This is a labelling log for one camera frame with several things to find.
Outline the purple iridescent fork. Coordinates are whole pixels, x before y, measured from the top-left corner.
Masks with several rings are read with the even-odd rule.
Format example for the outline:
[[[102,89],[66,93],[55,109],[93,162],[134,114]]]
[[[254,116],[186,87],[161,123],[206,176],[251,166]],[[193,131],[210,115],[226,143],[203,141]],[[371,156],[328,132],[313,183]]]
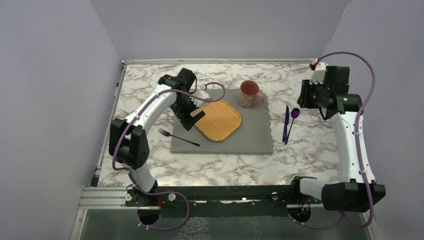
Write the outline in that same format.
[[[168,132],[168,131],[166,131],[166,130],[164,130],[164,129],[162,129],[162,128],[159,128],[159,129],[158,129],[158,132],[159,132],[159,133],[161,133],[162,135],[166,136],[166,137],[176,138],[176,139],[182,140],[182,141],[184,141],[184,142],[187,142],[187,143],[192,144],[192,145],[197,146],[197,147],[199,147],[199,146],[200,146],[200,144],[198,144],[198,143],[196,143],[196,142],[193,142],[193,141],[190,141],[190,140],[187,140],[187,139],[181,138],[181,137],[179,137],[179,136],[173,135],[173,134],[171,134],[170,132]]]

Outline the woven yellow wicker tray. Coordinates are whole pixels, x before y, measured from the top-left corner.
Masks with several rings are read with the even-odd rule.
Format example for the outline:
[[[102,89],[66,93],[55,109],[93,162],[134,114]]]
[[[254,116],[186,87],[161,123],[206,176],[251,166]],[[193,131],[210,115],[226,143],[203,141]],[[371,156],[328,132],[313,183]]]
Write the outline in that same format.
[[[195,123],[195,126],[213,142],[224,141],[242,123],[241,115],[224,100],[207,103],[195,114],[201,112],[204,112],[205,115]]]

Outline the grey scalloped cloth placemat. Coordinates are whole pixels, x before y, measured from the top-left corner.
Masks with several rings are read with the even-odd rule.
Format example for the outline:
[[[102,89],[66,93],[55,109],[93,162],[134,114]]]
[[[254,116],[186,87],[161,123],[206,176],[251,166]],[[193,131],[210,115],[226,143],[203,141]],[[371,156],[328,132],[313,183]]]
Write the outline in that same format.
[[[184,129],[179,120],[173,118],[172,133],[183,139],[200,144],[195,146],[183,140],[172,138],[170,152],[173,154],[231,154],[270,155],[274,152],[271,134],[271,117],[268,100],[251,108],[238,104],[240,89],[227,89],[223,98],[241,116],[241,125],[223,141],[211,141],[195,126]]]

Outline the pink patterned cup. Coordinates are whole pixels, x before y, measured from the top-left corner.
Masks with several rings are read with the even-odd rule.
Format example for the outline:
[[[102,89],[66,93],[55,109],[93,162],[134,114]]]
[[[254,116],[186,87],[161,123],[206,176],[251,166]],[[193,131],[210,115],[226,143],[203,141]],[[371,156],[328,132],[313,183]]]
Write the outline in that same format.
[[[238,103],[243,108],[251,108],[256,104],[263,103],[266,96],[260,92],[259,85],[252,80],[243,81],[240,85]]]

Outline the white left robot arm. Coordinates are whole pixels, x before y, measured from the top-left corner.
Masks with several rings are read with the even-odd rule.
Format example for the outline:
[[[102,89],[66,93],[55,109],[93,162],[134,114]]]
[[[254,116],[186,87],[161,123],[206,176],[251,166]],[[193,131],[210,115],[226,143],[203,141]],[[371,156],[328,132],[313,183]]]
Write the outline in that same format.
[[[111,121],[109,154],[129,171],[133,183],[140,188],[138,199],[144,205],[152,205],[157,200],[154,189],[156,180],[146,163],[150,154],[148,132],[167,109],[173,111],[187,131],[205,116],[203,111],[192,115],[198,108],[190,93],[196,80],[195,74],[186,68],[182,68],[177,76],[166,74],[158,80],[155,90],[135,112],[125,119],[115,118]]]

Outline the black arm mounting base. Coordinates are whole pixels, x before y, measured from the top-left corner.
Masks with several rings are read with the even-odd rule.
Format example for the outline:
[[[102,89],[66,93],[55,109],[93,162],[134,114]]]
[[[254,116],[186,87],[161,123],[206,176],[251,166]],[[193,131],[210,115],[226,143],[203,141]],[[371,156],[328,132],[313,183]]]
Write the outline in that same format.
[[[289,185],[159,186],[153,191],[160,195],[149,196],[128,187],[125,206],[162,218],[216,218],[286,217],[288,209],[322,205],[312,197],[293,194]]]

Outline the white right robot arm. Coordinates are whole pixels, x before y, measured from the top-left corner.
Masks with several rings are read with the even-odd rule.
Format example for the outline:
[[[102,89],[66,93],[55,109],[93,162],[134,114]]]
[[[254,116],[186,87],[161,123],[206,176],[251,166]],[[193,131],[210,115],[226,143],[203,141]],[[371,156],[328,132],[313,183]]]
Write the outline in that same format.
[[[302,81],[297,103],[301,108],[326,110],[335,134],[339,160],[338,182],[324,183],[315,177],[296,176],[289,199],[300,204],[308,197],[329,211],[364,213],[386,195],[371,170],[363,137],[363,105],[358,94],[349,93],[350,69],[316,61],[311,79]]]

